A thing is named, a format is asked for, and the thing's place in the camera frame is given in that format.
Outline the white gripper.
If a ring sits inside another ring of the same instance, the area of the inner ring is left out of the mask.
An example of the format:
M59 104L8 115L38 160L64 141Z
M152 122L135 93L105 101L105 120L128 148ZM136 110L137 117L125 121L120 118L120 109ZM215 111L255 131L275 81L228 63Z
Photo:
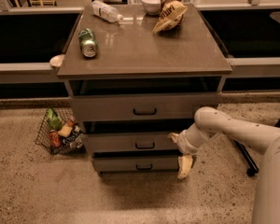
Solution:
M196 148L186 137L186 131L178 133L169 133L168 137L178 146L179 151L184 154L178 157L178 179L186 178L190 172L194 159L192 156L196 155L198 148Z

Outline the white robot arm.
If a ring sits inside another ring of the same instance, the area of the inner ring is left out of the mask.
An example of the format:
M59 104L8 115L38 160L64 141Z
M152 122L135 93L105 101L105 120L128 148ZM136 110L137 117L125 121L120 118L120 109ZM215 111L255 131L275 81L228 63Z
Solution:
M220 134L263 156L254 199L252 224L280 224L280 128L234 119L209 106L198 109L194 123L181 133L170 133L181 155L179 179L188 176L200 145Z

